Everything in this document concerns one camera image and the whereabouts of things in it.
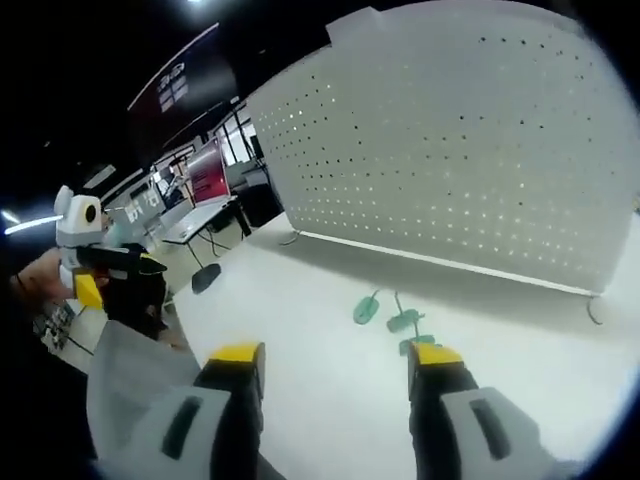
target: white table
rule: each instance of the white table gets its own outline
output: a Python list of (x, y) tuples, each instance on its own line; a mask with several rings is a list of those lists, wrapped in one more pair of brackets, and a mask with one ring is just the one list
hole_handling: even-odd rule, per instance
[[(167, 230), (162, 241), (177, 245), (186, 245), (193, 257), (198, 262), (198, 265), (202, 267), (203, 265), (200, 262), (200, 259), (193, 251), (193, 248), (191, 248), (191, 244), (189, 242), (191, 242), (193, 237), (200, 233), (202, 229), (204, 229), (204, 227), (206, 227), (211, 221), (213, 221), (213, 219), (216, 218), (223, 210), (227, 209), (230, 206), (233, 206), (234, 208), (232, 213), (238, 220), (242, 232), (246, 236), (251, 234), (251, 230), (247, 226), (240, 208), (234, 204), (235, 200), (236, 197), (225, 196), (209, 200), (201, 205), (196, 206), (193, 210), (182, 217), (176, 224), (169, 228), (169, 230)], [(211, 238), (211, 243), (228, 250), (228, 248), (224, 245), (215, 243), (213, 241), (213, 238)]]
[[(588, 460), (615, 428), (638, 374), (637, 216), (610, 291), (592, 306), (603, 326), (577, 295), (305, 236), (279, 245), (289, 238), (280, 215), (220, 260), (208, 290), (175, 297), (201, 365), (223, 345), (266, 343), (261, 452), (289, 480), (415, 478), (398, 354), (412, 334), (386, 329), (394, 290), (426, 313), (420, 333), (531, 416), (556, 457)], [(356, 325), (354, 307), (377, 288), (378, 313)]]

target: desk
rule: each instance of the desk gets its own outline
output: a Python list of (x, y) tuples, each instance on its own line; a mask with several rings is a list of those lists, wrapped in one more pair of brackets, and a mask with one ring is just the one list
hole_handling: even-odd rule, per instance
[[(240, 206), (238, 205), (236, 198), (225, 197), (223, 199), (209, 201), (191, 210), (184, 217), (182, 217), (181, 220), (179, 220), (175, 225), (167, 230), (167, 233), (165, 234), (162, 241), (176, 245), (186, 245), (193, 255), (193, 258), (195, 258), (198, 262), (198, 265), (202, 267), (203, 265), (200, 262), (200, 259), (198, 259), (189, 242), (191, 242), (193, 237), (200, 233), (202, 229), (209, 223), (211, 223), (211, 221), (213, 221), (213, 219), (216, 218), (222, 211), (227, 209), (231, 209), (231, 213), (233, 213), (236, 220), (238, 221), (242, 233), (246, 237), (251, 235), (251, 229), (249, 228), (249, 225), (247, 225), (247, 222), (244, 218), (242, 210), (240, 209)], [(215, 243), (213, 241), (213, 238), (211, 239), (211, 243), (213, 245), (218, 245), (226, 248), (223, 245)]]
[[(292, 234), (284, 214), (227, 253), (208, 290), (184, 288), (175, 305), (201, 365), (225, 344), (266, 343), (260, 450), (289, 480), (415, 478), (407, 360), (398, 354), (412, 334), (386, 329), (394, 290), (405, 309), (426, 314), (421, 334), (456, 349), (480, 386), (538, 423), (553, 455), (587, 460), (638, 374), (640, 218), (633, 222), (615, 295), (592, 307), (603, 326), (577, 295), (305, 236), (280, 246)], [(356, 325), (353, 309), (377, 288), (378, 313)]]

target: pegboard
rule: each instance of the pegboard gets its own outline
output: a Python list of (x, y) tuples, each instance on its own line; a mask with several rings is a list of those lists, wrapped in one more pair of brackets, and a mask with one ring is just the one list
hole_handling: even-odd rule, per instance
[(578, 24), (457, 1), (327, 28), (248, 100), (294, 228), (603, 291), (639, 130)]

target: small green part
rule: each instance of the small green part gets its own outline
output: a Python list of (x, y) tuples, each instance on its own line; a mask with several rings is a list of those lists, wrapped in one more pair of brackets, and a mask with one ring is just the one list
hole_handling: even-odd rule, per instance
[(375, 293), (370, 297), (364, 297), (353, 310), (353, 321), (358, 325), (366, 325), (380, 308), (380, 302), (375, 299)]
[(403, 340), (398, 345), (398, 350), (400, 351), (400, 355), (406, 357), (409, 355), (409, 345), (411, 342), (415, 343), (435, 343), (436, 339), (433, 335), (420, 335), (413, 338), (408, 338), (407, 340)]
[(423, 317), (423, 313), (419, 313), (417, 310), (410, 308), (399, 315), (391, 317), (389, 321), (387, 321), (387, 328), (391, 333), (396, 333), (410, 327), (411, 325), (417, 324), (418, 320)]

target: dark ceiling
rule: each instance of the dark ceiling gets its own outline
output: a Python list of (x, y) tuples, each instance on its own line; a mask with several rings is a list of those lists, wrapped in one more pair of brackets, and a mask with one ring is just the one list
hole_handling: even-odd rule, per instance
[[(113, 164), (120, 177), (137, 169), (127, 132), (127, 106), (169, 58), (216, 22), (220, 49), (244, 97), (327, 44), (325, 25), (332, 20), (368, 5), (385, 10), (404, 3), (409, 2), (17, 2), (9, 21), (21, 34), (5, 39), (11, 51), (5, 78), (15, 85), (5, 91), (9, 132), (0, 203), (26, 205), (41, 195), (50, 198), (63, 183), (81, 185), (100, 164)], [(607, 18), (612, 19), (579, 1), (527, 3), (551, 4), (565, 12), (573, 3), (600, 32), (606, 30)], [(625, 16), (618, 12), (614, 17), (620, 24)]]

